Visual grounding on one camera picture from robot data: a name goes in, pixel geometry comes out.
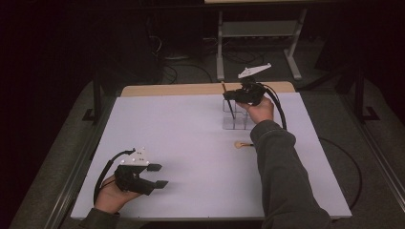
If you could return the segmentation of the black metal stand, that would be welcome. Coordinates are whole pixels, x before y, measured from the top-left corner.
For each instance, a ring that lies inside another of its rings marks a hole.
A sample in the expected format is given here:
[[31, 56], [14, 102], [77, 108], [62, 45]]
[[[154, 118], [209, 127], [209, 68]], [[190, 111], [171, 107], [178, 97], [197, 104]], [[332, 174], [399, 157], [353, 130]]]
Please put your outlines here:
[[364, 82], [364, 73], [361, 68], [358, 68], [354, 80], [354, 114], [361, 123], [379, 120], [379, 116], [372, 107], [364, 106]]
[[97, 124], [101, 117], [101, 85], [98, 71], [95, 71], [93, 77], [93, 108], [87, 109], [82, 117], [83, 121], [92, 121]]

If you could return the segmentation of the white table cover board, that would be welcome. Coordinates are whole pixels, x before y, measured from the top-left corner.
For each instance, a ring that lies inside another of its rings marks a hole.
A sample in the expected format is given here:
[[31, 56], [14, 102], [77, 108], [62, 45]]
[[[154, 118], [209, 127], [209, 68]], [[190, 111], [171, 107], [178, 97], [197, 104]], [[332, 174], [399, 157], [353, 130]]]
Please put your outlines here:
[[148, 180], [168, 184], [149, 196], [127, 203], [125, 219], [221, 220], [261, 219], [261, 182], [247, 130], [223, 129], [220, 95], [134, 96], [116, 100], [96, 149], [75, 207], [83, 219], [93, 206], [96, 181], [117, 153], [144, 148], [158, 172], [143, 172]]

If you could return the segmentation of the aluminium rail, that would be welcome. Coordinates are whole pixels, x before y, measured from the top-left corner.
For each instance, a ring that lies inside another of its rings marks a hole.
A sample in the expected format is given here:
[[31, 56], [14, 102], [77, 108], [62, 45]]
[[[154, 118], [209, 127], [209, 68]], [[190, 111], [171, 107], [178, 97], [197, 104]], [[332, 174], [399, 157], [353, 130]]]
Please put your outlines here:
[[356, 128], [359, 130], [370, 151], [372, 152], [373, 157], [376, 161], [376, 165], [379, 168], [385, 181], [387, 182], [388, 187], [392, 191], [396, 202], [405, 213], [405, 186], [398, 178], [393, 167], [389, 163], [388, 159], [385, 157], [382, 149], [378, 146], [371, 131], [367, 127], [366, 122], [370, 119], [368, 117], [360, 117], [358, 114], [356, 114], [354, 111], [354, 105], [350, 102], [349, 98], [346, 95], [341, 95], [340, 100], [342, 101], [346, 111], [350, 114], [350, 117], [354, 122]]
[[52, 149], [48, 175], [58, 191], [43, 229], [60, 229], [72, 210], [115, 102], [113, 96], [102, 96], [98, 103], [79, 98], [74, 105]]

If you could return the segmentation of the clear acrylic organizer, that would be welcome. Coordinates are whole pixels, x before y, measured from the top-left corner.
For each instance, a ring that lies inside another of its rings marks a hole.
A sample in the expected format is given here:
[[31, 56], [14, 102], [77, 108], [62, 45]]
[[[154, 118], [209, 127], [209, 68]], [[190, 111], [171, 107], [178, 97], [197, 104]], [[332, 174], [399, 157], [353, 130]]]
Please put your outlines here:
[[230, 100], [235, 119], [232, 118], [227, 102], [223, 101], [223, 129], [224, 130], [252, 130], [255, 123], [248, 112], [240, 107], [234, 100]]

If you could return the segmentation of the person's left hand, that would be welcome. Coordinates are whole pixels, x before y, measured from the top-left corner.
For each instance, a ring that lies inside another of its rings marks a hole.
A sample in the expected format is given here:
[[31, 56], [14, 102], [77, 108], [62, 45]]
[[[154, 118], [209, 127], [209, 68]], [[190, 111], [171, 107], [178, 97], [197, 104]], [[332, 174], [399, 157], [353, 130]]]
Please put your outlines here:
[[138, 197], [139, 193], [121, 191], [116, 185], [115, 176], [110, 176], [102, 182], [94, 207], [102, 212], [115, 214], [126, 203]]

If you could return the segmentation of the thin copper-tipped makeup brush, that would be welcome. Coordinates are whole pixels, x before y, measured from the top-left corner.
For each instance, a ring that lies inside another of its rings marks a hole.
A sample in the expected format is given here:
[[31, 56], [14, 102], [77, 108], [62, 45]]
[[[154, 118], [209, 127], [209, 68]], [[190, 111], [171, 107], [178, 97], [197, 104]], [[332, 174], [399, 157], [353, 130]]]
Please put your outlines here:
[[232, 108], [232, 105], [230, 103], [230, 100], [225, 97], [225, 93], [227, 92], [227, 90], [226, 90], [226, 87], [225, 87], [225, 84], [224, 84], [223, 81], [221, 81], [221, 85], [222, 85], [222, 88], [223, 88], [223, 91], [224, 91], [224, 93], [223, 93], [224, 100], [227, 102], [227, 105], [228, 105], [229, 111], [231, 112], [232, 118], [235, 119], [236, 117], [234, 115], [233, 108]]

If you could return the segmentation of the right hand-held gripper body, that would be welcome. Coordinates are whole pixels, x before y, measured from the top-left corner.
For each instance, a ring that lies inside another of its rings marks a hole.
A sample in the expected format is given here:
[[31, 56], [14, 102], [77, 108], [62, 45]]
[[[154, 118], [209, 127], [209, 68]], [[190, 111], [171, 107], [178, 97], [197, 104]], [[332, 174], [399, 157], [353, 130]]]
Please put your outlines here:
[[251, 104], [257, 106], [260, 104], [263, 95], [266, 92], [266, 88], [262, 83], [257, 82], [253, 75], [262, 72], [271, 67], [270, 63], [267, 63], [258, 67], [245, 68], [238, 74], [238, 78], [241, 80], [241, 85], [245, 87], [245, 94], [238, 94], [235, 99], [236, 102]]

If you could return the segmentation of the person's right hand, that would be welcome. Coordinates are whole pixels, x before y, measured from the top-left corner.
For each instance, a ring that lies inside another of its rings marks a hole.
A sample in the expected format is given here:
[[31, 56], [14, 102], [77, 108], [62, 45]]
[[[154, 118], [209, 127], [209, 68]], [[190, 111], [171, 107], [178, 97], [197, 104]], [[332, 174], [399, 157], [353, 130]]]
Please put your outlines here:
[[274, 118], [274, 105], [265, 96], [262, 97], [260, 104], [257, 106], [249, 105], [246, 103], [239, 103], [239, 106], [248, 112], [251, 120], [255, 124], [258, 124], [265, 120], [272, 120]]

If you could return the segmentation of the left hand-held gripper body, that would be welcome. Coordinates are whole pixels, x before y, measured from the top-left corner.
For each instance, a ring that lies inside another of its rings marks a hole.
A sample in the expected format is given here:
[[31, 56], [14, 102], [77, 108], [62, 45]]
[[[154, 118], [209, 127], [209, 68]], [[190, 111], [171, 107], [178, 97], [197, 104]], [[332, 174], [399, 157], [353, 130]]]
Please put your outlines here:
[[124, 192], [149, 196], [156, 188], [155, 182], [143, 179], [140, 174], [151, 164], [144, 148], [135, 150], [125, 157], [115, 170], [117, 187]]

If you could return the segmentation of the white metal frame stand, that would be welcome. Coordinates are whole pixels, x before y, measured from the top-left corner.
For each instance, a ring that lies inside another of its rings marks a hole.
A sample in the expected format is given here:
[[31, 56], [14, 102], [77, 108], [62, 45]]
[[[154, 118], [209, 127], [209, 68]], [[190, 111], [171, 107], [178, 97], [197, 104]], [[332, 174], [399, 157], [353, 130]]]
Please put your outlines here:
[[281, 21], [243, 21], [225, 22], [223, 13], [219, 12], [218, 36], [217, 36], [217, 78], [224, 79], [224, 58], [223, 39], [237, 37], [290, 37], [291, 43], [284, 49], [285, 59], [294, 80], [301, 80], [299, 68], [294, 60], [294, 52], [299, 41], [299, 37], [304, 27], [307, 16], [307, 9], [300, 10], [300, 15], [296, 20]]

